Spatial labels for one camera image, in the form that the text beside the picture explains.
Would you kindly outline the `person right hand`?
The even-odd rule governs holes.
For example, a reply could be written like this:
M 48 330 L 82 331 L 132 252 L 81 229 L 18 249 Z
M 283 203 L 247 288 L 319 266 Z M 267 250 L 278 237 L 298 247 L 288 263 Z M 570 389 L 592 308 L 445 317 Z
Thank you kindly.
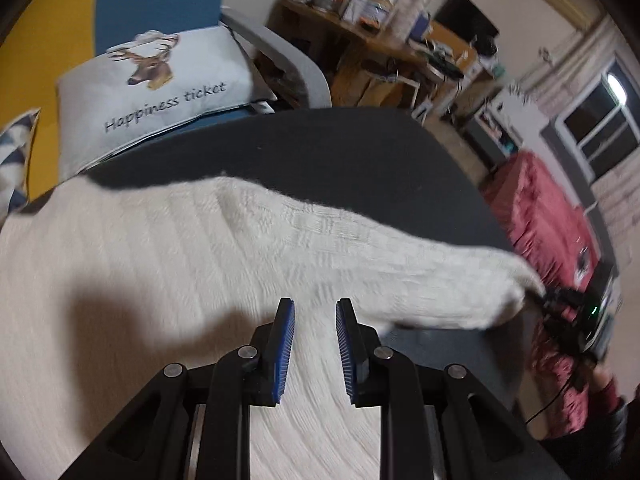
M 617 382 L 611 370 L 602 363 L 586 367 L 586 378 L 590 396 L 603 396 L 617 400 Z

